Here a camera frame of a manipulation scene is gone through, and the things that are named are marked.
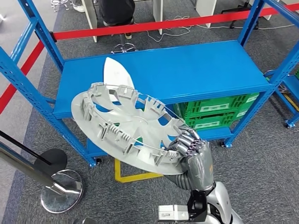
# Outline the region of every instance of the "black pole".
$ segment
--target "black pole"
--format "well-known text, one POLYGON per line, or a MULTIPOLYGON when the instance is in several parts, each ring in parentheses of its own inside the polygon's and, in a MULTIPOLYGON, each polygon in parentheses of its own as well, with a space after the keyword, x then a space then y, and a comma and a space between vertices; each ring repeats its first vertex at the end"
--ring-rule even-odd
POLYGON ((41 161, 43 161, 43 162, 45 162, 45 163, 49 165, 49 166, 51 165, 51 163, 50 163, 49 161, 48 161, 48 160, 46 160, 46 159, 45 159, 45 158, 43 158, 43 157, 42 157, 42 156, 40 156, 40 155, 39 155, 39 154, 36 154, 36 153, 35 153, 34 151, 32 151, 32 150, 30 150, 30 149, 26 147, 25 145, 23 145, 23 144, 21 144, 21 143, 20 143, 20 142, 18 142, 18 141, 17 141, 17 140, 15 140, 15 139, 13 139, 12 137, 11 137, 11 136, 9 136, 9 135, 8 135, 8 134, 5 134, 5 133, 4 133, 3 131, 1 131, 1 130, 0 130, 0 136, 1 136, 1 137, 3 137, 3 138, 5 138, 5 139, 6 139, 6 140, 8 140, 8 141, 10 141, 10 142, 11 142, 11 143, 13 143, 13 144, 14 144, 14 145, 16 145, 16 146, 17 146, 17 147, 20 147, 20 148, 21 148, 21 149, 23 149, 23 150, 24 150, 24 151, 29 153, 29 154, 31 154, 31 155, 32 155, 32 156, 34 156, 34 157, 35 157, 35 158, 38 158, 38 159, 39 159, 39 160, 41 160, 41 161))

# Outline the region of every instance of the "stanchion post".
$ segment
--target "stanchion post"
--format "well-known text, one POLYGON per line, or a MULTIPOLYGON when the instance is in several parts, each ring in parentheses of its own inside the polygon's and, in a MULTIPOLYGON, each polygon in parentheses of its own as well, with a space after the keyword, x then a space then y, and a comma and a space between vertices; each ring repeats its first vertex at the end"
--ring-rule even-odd
POLYGON ((83 193, 83 180, 72 170, 61 170, 50 176, 1 141, 0 158, 44 185, 41 195, 42 205, 51 213, 69 210, 77 204, 83 193))

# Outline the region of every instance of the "black pants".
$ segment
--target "black pants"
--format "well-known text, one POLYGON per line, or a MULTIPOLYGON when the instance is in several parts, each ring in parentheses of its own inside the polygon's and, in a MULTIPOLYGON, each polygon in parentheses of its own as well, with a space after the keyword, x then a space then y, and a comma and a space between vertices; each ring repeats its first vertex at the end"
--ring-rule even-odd
POLYGON ((108 25, 130 21, 135 10, 134 0, 100 0, 100 14, 108 25))

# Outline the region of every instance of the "yellow tape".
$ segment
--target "yellow tape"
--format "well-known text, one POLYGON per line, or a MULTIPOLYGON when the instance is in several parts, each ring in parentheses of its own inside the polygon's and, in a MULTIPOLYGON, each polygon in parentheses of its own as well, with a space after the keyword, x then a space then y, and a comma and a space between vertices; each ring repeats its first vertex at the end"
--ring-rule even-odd
POLYGON ((137 175, 131 175, 131 176, 122 176, 121 162, 117 159, 114 159, 114 169, 115 169, 116 181, 121 183, 141 181, 141 180, 147 180, 147 179, 163 176, 162 174, 156 174, 156 173, 145 173, 145 174, 137 174, 137 175))
POLYGON ((289 96, 288 96, 286 93, 283 93, 283 96, 285 96, 287 101, 288 101, 290 104, 291 104, 294 108, 295 108, 297 111, 299 112, 299 107, 297 107, 294 101, 292 101, 289 96))

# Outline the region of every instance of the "stanchion base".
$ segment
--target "stanchion base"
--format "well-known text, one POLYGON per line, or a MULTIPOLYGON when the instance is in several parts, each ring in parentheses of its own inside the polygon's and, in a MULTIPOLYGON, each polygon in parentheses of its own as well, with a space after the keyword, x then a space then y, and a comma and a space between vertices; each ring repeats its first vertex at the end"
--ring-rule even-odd
POLYGON ((59 195, 44 187, 42 191, 41 201, 42 205, 48 212, 58 214, 68 211, 77 204, 83 194, 83 180, 76 171, 69 169, 62 170, 52 175, 52 178, 63 185, 66 189, 75 190, 79 193, 59 195))
POLYGON ((49 161, 51 165, 48 165, 42 160, 36 159, 34 166, 37 169, 42 170, 50 176, 64 170, 67 164, 67 156, 61 149, 52 148, 41 155, 45 160, 49 161))

